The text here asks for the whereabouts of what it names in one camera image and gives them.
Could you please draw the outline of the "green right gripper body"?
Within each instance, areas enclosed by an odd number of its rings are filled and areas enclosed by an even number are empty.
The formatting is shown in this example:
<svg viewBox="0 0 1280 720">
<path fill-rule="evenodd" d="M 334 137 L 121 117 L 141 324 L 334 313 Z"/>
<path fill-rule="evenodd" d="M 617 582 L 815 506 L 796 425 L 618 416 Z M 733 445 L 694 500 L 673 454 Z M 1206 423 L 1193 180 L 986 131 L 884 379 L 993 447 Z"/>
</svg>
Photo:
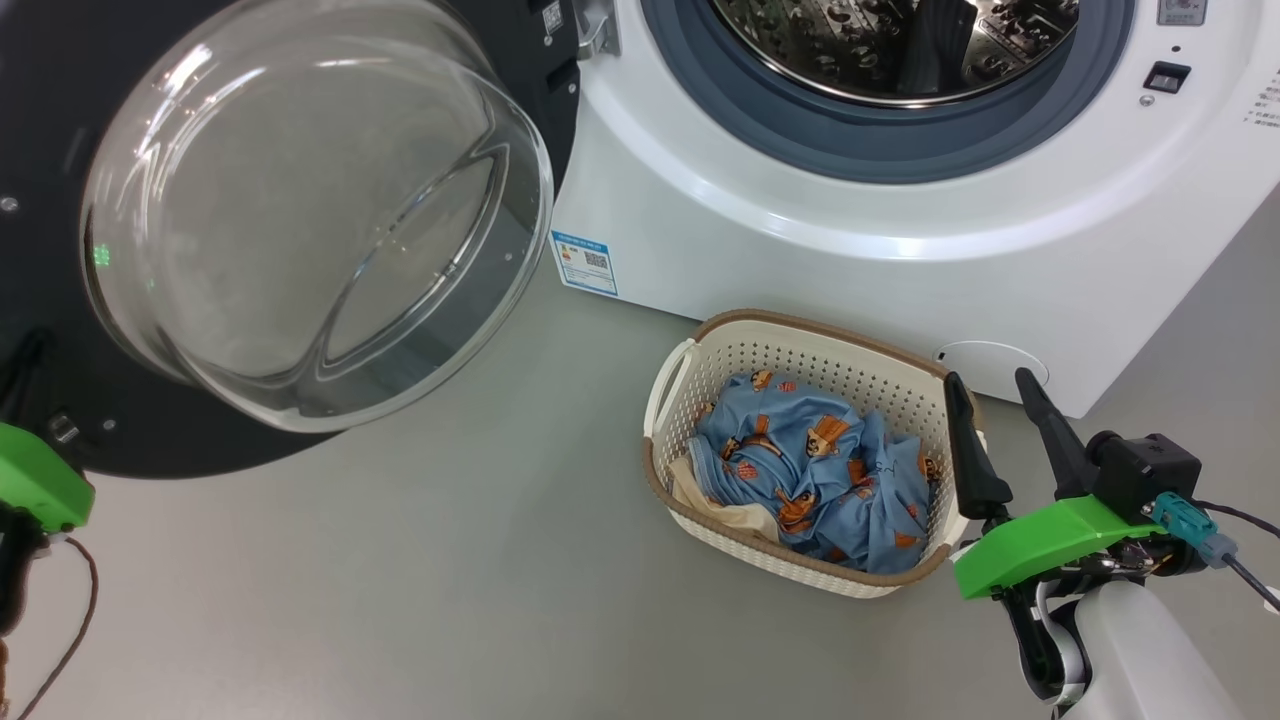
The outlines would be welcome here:
<svg viewBox="0 0 1280 720">
<path fill-rule="evenodd" d="M 1142 574 L 1176 577 L 1201 570 L 1189 544 L 1144 519 L 1133 525 L 1093 496 L 1066 498 L 1023 518 L 1001 503 L 957 497 L 963 518 L 983 523 L 982 537 L 954 560 L 954 575 L 965 600 L 987 598 L 1034 580 L 1116 544 L 1137 543 L 1151 556 Z"/>
</svg>

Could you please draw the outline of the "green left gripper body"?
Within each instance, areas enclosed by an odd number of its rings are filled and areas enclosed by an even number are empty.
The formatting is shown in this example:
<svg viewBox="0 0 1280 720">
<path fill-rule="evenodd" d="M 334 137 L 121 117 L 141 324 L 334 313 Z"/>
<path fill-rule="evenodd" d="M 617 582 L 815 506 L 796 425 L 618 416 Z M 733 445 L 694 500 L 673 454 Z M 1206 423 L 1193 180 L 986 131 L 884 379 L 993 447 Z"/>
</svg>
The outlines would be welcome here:
<svg viewBox="0 0 1280 720">
<path fill-rule="evenodd" d="M 0 503 L 28 512 L 49 533 L 87 527 L 96 489 L 41 438 L 0 423 Z"/>
</svg>

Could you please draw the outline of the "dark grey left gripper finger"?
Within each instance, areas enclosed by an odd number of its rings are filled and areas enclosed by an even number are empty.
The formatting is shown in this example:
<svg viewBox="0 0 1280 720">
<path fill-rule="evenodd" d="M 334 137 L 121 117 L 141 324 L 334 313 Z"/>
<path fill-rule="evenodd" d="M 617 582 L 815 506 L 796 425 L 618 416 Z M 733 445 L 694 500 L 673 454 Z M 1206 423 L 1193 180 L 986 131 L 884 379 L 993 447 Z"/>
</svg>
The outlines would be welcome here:
<svg viewBox="0 0 1280 720">
<path fill-rule="evenodd" d="M 0 363 L 0 423 L 37 427 L 40 377 L 51 345 L 50 333 L 27 333 Z"/>
</svg>

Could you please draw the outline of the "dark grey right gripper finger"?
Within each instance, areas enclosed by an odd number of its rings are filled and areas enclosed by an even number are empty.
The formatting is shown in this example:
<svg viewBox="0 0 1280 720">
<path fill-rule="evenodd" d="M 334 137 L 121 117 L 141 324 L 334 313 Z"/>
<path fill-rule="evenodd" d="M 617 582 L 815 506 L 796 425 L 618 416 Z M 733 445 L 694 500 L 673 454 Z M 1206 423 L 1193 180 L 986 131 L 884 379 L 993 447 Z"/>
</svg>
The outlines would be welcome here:
<svg viewBox="0 0 1280 720">
<path fill-rule="evenodd" d="M 1018 368 L 1015 382 L 1025 414 L 1038 429 L 1050 460 L 1056 482 L 1053 497 L 1066 500 L 1087 496 L 1097 468 L 1091 461 L 1085 445 L 1029 368 Z"/>
<path fill-rule="evenodd" d="M 969 520 L 1007 521 L 1012 492 L 995 471 L 979 437 L 970 392 L 956 372 L 943 382 L 957 511 Z"/>
</svg>

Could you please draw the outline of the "blue bear print garment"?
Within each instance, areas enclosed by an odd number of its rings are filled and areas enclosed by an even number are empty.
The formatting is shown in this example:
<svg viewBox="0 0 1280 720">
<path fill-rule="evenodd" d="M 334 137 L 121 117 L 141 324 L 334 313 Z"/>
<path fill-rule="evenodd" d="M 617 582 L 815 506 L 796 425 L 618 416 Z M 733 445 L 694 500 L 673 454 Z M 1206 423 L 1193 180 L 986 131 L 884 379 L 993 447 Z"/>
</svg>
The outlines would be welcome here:
<svg viewBox="0 0 1280 720">
<path fill-rule="evenodd" d="M 882 413 L 756 370 L 730 377 L 694 420 L 684 460 L 721 523 L 739 515 L 765 541 L 874 575 L 924 559 L 940 474 Z"/>
</svg>

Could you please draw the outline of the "cream white garment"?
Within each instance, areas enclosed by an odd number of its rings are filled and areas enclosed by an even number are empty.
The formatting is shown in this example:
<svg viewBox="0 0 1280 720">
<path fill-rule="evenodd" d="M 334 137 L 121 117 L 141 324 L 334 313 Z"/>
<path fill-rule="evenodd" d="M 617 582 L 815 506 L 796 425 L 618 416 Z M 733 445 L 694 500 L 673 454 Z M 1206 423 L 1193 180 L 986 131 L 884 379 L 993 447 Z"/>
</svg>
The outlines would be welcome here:
<svg viewBox="0 0 1280 720">
<path fill-rule="evenodd" d="M 687 455 L 667 465 L 672 496 L 686 507 L 750 537 L 781 546 L 780 528 L 769 509 L 760 503 L 721 505 L 701 491 Z"/>
</svg>

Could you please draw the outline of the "black glass washer door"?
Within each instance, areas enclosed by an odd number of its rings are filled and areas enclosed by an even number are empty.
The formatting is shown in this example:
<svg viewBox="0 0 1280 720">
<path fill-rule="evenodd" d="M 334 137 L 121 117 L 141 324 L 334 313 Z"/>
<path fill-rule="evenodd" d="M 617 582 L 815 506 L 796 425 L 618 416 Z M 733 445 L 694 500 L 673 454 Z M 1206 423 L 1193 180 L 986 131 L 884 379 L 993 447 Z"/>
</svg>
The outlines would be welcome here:
<svg viewBox="0 0 1280 720">
<path fill-rule="evenodd" d="M 0 361 L 82 471 L 255 468 L 461 370 L 538 266 L 577 31 L 538 0 L 0 0 Z"/>
</svg>

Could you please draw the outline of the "white front-load washing machine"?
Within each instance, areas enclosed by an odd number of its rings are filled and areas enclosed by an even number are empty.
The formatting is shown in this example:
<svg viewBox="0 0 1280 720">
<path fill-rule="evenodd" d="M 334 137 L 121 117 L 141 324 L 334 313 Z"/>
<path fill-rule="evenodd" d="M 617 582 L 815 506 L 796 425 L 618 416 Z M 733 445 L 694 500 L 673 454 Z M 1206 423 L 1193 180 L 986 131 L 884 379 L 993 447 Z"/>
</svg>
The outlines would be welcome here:
<svg viewBox="0 0 1280 720">
<path fill-rule="evenodd" d="M 819 176 L 735 138 L 682 90 L 640 0 L 621 55 L 580 61 L 553 231 L 604 243 L 616 299 L 704 320 L 759 307 L 932 359 L 1011 345 L 1088 414 L 1280 187 L 1280 0 L 1208 0 L 1199 27 L 1137 0 L 1089 106 L 956 179 Z"/>
</svg>

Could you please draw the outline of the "grey rubber door gasket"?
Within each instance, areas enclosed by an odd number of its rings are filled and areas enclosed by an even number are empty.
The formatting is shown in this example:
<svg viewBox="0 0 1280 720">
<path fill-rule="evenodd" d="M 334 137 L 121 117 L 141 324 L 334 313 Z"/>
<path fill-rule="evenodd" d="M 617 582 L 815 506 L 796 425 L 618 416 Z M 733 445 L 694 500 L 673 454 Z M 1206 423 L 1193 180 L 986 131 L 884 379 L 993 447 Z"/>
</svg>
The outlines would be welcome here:
<svg viewBox="0 0 1280 720">
<path fill-rule="evenodd" d="M 786 79 L 732 37 L 709 0 L 640 0 L 671 73 L 716 123 L 801 170 L 870 184 L 920 184 L 988 170 L 1052 138 L 1107 85 L 1137 0 L 1082 0 L 1060 50 L 1023 77 L 934 108 L 873 108 Z"/>
</svg>

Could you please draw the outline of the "stainless steel washing machine drum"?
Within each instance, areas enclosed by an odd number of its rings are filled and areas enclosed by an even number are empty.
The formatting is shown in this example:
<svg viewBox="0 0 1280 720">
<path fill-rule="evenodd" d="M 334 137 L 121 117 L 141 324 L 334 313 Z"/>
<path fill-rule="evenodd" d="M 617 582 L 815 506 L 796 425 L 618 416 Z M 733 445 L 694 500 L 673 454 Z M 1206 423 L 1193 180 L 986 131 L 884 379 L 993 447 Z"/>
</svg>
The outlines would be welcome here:
<svg viewBox="0 0 1280 720">
<path fill-rule="evenodd" d="M 710 0 L 774 73 L 845 101 L 931 108 L 993 92 L 1059 54 L 1079 0 Z"/>
</svg>

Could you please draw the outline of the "round white filter cover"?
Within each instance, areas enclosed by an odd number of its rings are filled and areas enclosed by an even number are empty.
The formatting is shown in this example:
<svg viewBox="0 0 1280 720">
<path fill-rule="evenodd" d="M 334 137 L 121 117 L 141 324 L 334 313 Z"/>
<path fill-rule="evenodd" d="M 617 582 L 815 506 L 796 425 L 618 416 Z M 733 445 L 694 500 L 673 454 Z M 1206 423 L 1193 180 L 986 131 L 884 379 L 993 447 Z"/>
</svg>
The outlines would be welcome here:
<svg viewBox="0 0 1280 720">
<path fill-rule="evenodd" d="M 1050 370 L 1036 356 L 1014 347 L 984 340 L 963 340 L 942 345 L 933 352 L 937 363 L 956 372 L 966 386 L 983 395 L 1018 393 L 1016 370 L 1025 368 L 1042 384 L 1048 384 Z"/>
</svg>

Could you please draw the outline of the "cream plastic laundry basket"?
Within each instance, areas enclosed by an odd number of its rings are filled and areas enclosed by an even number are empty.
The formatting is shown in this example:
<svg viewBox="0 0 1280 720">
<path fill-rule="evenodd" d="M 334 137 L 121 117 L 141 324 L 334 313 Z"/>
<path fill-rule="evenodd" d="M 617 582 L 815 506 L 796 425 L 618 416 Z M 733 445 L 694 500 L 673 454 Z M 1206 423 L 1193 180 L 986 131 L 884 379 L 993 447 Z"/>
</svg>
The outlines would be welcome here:
<svg viewBox="0 0 1280 720">
<path fill-rule="evenodd" d="M 899 433 L 920 438 L 940 474 L 924 553 L 896 575 L 873 575 L 809 559 L 732 529 L 672 495 L 667 466 L 695 430 L 698 413 L 733 374 L 778 372 L 838 395 L 858 411 L 878 411 Z M 643 415 L 643 468 L 652 493 L 694 538 L 778 577 L 855 600 L 873 600 L 941 569 L 970 527 L 957 510 L 946 369 L 892 345 L 819 322 L 736 309 L 703 322 L 664 360 Z"/>
</svg>

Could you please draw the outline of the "blue energy label sticker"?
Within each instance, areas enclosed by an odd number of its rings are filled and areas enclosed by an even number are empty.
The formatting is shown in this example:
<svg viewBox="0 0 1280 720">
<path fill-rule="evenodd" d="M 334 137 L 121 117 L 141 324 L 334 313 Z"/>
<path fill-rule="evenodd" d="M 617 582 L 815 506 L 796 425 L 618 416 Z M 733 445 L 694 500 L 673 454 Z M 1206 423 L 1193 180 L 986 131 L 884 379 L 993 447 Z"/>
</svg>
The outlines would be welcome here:
<svg viewBox="0 0 1280 720">
<path fill-rule="evenodd" d="M 559 277 L 566 286 L 611 297 L 618 296 L 607 245 L 559 231 L 552 231 L 550 243 Z"/>
</svg>

